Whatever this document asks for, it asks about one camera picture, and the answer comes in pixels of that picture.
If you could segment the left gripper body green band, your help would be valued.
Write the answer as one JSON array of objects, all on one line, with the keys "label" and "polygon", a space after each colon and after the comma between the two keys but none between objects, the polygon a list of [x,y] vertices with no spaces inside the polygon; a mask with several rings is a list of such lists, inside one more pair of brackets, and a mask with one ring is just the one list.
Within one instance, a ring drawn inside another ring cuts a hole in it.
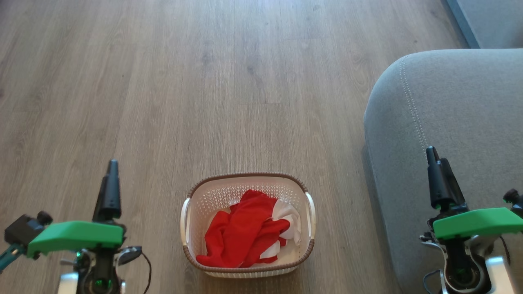
[{"label": "left gripper body green band", "polygon": [[96,222],[69,221],[45,227],[31,220],[29,224],[37,230],[37,235],[27,245],[28,258],[56,251],[118,249],[125,236],[123,227]]}]

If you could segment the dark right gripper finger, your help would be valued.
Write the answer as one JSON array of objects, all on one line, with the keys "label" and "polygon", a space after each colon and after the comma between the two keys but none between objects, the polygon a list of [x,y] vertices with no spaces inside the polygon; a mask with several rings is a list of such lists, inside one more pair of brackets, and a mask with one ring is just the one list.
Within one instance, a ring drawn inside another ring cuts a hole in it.
[{"label": "dark right gripper finger", "polygon": [[469,207],[465,201],[465,197],[461,188],[455,178],[454,172],[451,169],[450,163],[446,158],[441,158],[441,169],[443,172],[443,179],[446,184],[448,194],[452,197],[453,202],[449,205],[449,211],[452,214],[461,214],[469,211]]},{"label": "dark right gripper finger", "polygon": [[429,146],[426,149],[426,155],[430,204],[433,209],[447,209],[450,203],[454,203],[454,199],[447,187],[447,178],[443,173],[443,164],[435,147]]}]

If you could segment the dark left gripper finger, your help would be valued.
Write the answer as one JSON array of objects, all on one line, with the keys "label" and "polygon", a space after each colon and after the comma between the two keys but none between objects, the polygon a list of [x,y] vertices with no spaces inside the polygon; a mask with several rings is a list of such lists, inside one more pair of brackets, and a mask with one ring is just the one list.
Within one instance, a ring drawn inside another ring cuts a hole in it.
[{"label": "dark left gripper finger", "polygon": [[111,222],[120,219],[121,214],[119,164],[117,160],[112,159],[108,162],[106,175],[102,178],[93,222]]}]

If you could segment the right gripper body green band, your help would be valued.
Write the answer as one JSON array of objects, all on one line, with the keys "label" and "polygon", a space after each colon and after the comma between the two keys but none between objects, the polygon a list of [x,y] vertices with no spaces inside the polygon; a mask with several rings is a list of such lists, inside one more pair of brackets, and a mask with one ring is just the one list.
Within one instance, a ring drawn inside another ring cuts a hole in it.
[{"label": "right gripper body green band", "polygon": [[486,208],[449,216],[433,223],[439,240],[469,238],[471,236],[499,236],[517,233],[523,229],[523,220],[508,208]]}]

